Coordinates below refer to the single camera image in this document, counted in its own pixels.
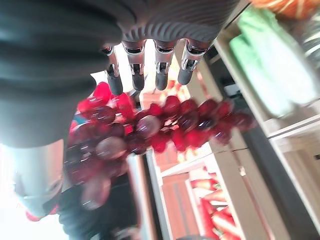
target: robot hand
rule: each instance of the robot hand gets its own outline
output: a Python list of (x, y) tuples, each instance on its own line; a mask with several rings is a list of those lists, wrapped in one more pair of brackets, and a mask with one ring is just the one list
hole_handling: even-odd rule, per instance
[(90, 74), (106, 70), (113, 94), (123, 91), (112, 46), (122, 41), (140, 91), (145, 40), (153, 39), (156, 87), (163, 90), (175, 45), (187, 39), (178, 77), (187, 84), (238, 1), (1, 1), (0, 141), (31, 214), (43, 217), (58, 202), (69, 127), (96, 86)]

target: grape bunch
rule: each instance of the grape bunch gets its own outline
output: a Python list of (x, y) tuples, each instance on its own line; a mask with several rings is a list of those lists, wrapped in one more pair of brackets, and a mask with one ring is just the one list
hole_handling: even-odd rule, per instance
[(208, 99), (198, 106), (192, 98), (180, 102), (171, 95), (162, 106), (152, 103), (135, 112), (131, 98), (112, 95), (105, 82), (78, 104), (78, 111), (85, 122), (71, 124), (64, 167), (74, 185), (84, 185), (83, 204), (89, 209), (104, 203), (113, 179), (127, 171), (128, 154), (141, 155), (150, 147), (163, 153), (169, 141), (179, 152), (209, 139), (226, 145), (232, 128), (245, 131), (255, 125), (250, 115), (233, 112), (230, 100)]

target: shelf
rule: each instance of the shelf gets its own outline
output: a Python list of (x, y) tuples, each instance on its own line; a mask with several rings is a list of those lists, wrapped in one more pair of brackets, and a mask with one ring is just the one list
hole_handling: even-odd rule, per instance
[(320, 121), (320, 100), (317, 100), (308, 106), (296, 107), (292, 115), (284, 118), (273, 118), (268, 114), (268, 111), (266, 111), (264, 105), (257, 97), (257, 94), (253, 91), (246, 75), (242, 71), (229, 47), (230, 40), (239, 34), (240, 30), (238, 29), (237, 24), (236, 22), (233, 22), (228, 28), (224, 29), (220, 33), (214, 41), (214, 45), (235, 83), (240, 88), (243, 97), (265, 135), (268, 138), (281, 136), (282, 134), (288, 133), (296, 128)]
[(270, 143), (320, 234), (320, 122), (275, 137)]

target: black fingertip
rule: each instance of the black fingertip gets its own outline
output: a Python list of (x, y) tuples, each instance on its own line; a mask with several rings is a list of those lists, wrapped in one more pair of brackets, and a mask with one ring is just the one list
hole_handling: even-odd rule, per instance
[(180, 69), (179, 75), (178, 75), (178, 82), (181, 85), (187, 85), (191, 80), (192, 73), (193, 71), (186, 71), (186, 70)]

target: ribbed rubber cover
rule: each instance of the ribbed rubber cover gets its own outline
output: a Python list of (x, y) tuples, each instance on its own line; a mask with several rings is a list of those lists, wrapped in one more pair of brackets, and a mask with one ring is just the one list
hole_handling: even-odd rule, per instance
[(124, 34), (125, 41), (215, 39), (239, 0), (161, 0), (151, 6), (148, 23)]

